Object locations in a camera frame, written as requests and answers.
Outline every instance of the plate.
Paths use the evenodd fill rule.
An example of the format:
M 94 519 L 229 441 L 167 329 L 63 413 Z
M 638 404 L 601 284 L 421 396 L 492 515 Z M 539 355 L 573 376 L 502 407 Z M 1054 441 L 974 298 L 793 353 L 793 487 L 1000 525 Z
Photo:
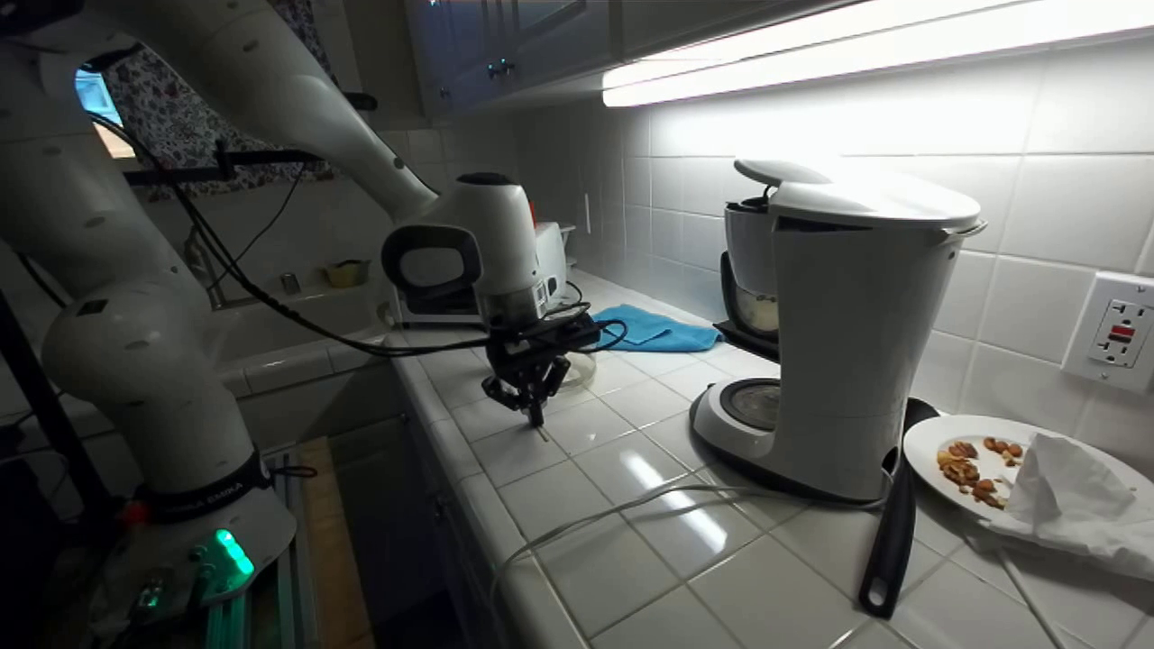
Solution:
M 1008 502 L 1021 460 L 1015 460 L 1015 469 L 1008 469 L 996 451 L 980 445 L 983 437 L 1013 441 L 1013 443 L 1021 443 L 1021 451 L 1030 451 L 1035 437 L 1057 437 L 1057 431 L 1038 430 L 1038 424 L 1022 424 L 1022 420 L 1008 420 L 1008 416 L 976 416 L 976 413 L 925 416 L 905 431 L 905 460 L 914 469 L 914 477 L 924 484 L 930 484 L 936 492 L 944 492 L 958 509 L 965 509 L 980 519 L 1001 523 L 1001 519 L 1008 519 L 1006 509 L 991 509 L 983 502 L 974 502 L 974 492 L 961 492 L 936 469 L 936 451 L 965 441 L 976 445 L 976 460 L 974 460 L 976 472 L 983 478 L 996 478 L 1000 502 Z

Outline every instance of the white coffee maker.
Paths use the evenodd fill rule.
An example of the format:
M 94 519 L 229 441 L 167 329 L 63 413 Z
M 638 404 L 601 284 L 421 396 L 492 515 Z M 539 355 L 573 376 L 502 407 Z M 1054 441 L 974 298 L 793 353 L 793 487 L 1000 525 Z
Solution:
M 735 161 L 763 185 L 723 210 L 739 288 L 780 301 L 783 379 L 717 382 L 691 431 L 783 487 L 839 502 L 888 489 L 888 453 L 941 288 L 980 204 L 848 161 Z

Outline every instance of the blue towel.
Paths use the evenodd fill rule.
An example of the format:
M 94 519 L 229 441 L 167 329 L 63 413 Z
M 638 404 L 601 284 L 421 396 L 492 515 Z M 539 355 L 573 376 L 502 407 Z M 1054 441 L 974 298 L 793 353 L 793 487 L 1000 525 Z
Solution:
M 621 340 L 621 324 L 601 329 L 597 344 L 611 344 L 611 350 L 704 353 L 720 341 L 717 329 L 682 324 L 682 319 L 671 319 L 671 316 L 628 305 L 628 301 L 595 314 L 595 319 L 597 324 L 604 324 L 604 319 L 628 324 L 623 340 Z

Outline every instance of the white tile countertop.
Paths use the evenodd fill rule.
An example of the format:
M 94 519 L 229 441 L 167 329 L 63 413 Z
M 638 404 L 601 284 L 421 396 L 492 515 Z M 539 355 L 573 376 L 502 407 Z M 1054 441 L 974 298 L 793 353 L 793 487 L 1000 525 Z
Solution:
M 698 319 L 591 272 L 573 276 L 597 305 L 633 301 Z M 438 341 L 445 331 L 403 331 Z M 875 511 L 810 503 L 762 489 L 687 441 L 687 404 L 717 379 L 780 376 L 735 344 L 709 353 L 597 353 L 544 407 L 544 430 L 480 394 L 484 350 L 397 359 L 436 460 L 491 567 L 525 541 L 609 511 L 664 484 L 752 489 L 723 503 L 671 489 L 609 511 L 516 555 L 502 593 L 525 644 L 723 649 L 723 644 L 1054 644 L 1028 599 L 1071 649 L 1154 644 L 1154 588 L 1071 557 L 1000 545 L 1021 569 L 1015 591 L 974 523 L 918 492 L 914 547 L 895 618 L 853 609 Z

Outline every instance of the under-cabinet light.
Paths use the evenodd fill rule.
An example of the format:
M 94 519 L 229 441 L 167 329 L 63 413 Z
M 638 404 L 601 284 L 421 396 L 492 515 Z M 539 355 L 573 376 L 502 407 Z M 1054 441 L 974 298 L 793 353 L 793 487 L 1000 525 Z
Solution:
M 870 0 L 638 57 L 601 74 L 604 108 L 1028 49 L 1154 25 L 1154 0 Z

